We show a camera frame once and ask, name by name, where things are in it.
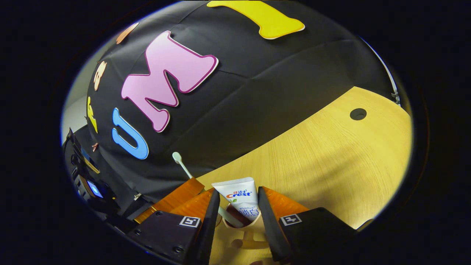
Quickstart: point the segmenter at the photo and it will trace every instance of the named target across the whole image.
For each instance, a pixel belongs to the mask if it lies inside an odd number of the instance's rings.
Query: wooden table
[[[362,120],[350,118],[356,108]],[[402,182],[412,147],[410,116],[394,102],[353,87],[308,119],[250,153],[198,178],[211,183],[252,177],[309,209],[325,207],[356,229],[375,218]],[[221,206],[228,202],[221,196]],[[210,264],[274,264],[267,249],[230,246],[242,232],[216,227]],[[256,234],[255,240],[266,240]]]

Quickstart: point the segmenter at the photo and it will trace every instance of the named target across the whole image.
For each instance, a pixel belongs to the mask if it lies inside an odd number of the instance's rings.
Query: yellow foam letter
[[[207,6],[225,6],[243,14],[260,27],[260,36],[268,40],[301,31],[305,27],[301,21],[285,16],[262,1],[211,1]]]
[[[87,101],[87,115],[90,118],[93,128],[95,128],[95,131],[98,133],[97,120],[93,118],[93,109],[91,109],[91,106],[90,106],[90,97],[88,98],[88,101]]]

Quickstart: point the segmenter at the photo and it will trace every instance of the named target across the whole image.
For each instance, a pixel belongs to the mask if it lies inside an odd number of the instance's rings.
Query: pink letter m
[[[148,75],[128,75],[121,90],[123,99],[129,98],[152,121],[154,130],[162,132],[170,121],[166,109],[154,107],[148,100],[171,107],[179,104],[167,78],[172,75],[178,90],[189,93],[200,85],[216,68],[218,59],[213,55],[201,56],[170,37],[165,31],[146,49]]]

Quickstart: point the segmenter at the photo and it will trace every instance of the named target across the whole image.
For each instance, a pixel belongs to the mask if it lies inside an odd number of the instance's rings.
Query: screw
[[[174,247],[173,251],[175,251],[177,253],[185,252],[185,250],[181,246]]]

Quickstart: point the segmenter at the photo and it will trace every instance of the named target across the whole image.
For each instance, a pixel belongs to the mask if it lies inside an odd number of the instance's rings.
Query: letter cutout
[[[88,98],[88,101],[87,101],[87,115],[90,119],[91,124],[93,125],[93,128],[95,128],[95,131],[98,133],[97,120],[93,118],[93,109],[91,108],[91,105],[90,105],[90,97]]]
[[[113,141],[123,147],[124,150],[132,154],[135,158],[146,159],[149,155],[149,146],[147,145],[146,140],[144,140],[144,137],[142,137],[142,135],[136,129],[129,125],[129,123],[119,115],[118,108],[114,108],[113,110],[113,123],[114,125],[121,127],[134,140],[136,140],[138,146],[133,147],[128,142],[126,142],[126,140],[118,134],[118,130],[116,130],[116,128],[111,129],[111,136],[113,137]]]
[[[260,27],[260,36],[268,40],[305,28],[301,21],[285,16],[262,1],[211,1],[207,6],[210,8],[225,6],[234,9],[255,22]]]
[[[101,77],[103,76],[103,72],[105,71],[107,63],[102,61],[100,66],[98,66],[97,72],[95,73],[95,77],[93,78],[93,83],[95,84],[95,91],[98,90],[98,85],[100,85]]]
[[[116,39],[116,44],[120,44],[122,40],[124,40],[124,38],[126,38],[129,35],[129,33],[131,33],[131,31],[138,25],[139,25],[139,22],[134,23],[131,26],[129,26],[129,28],[121,32],[121,34],[119,34],[118,38]]]
[[[148,75],[128,75],[121,90],[123,99],[129,98],[152,121],[154,130],[162,132],[170,120],[166,109],[154,107],[148,100],[176,107],[178,98],[166,72],[178,83],[178,90],[189,93],[201,84],[216,68],[213,55],[201,56],[174,41],[165,31],[147,47]]]

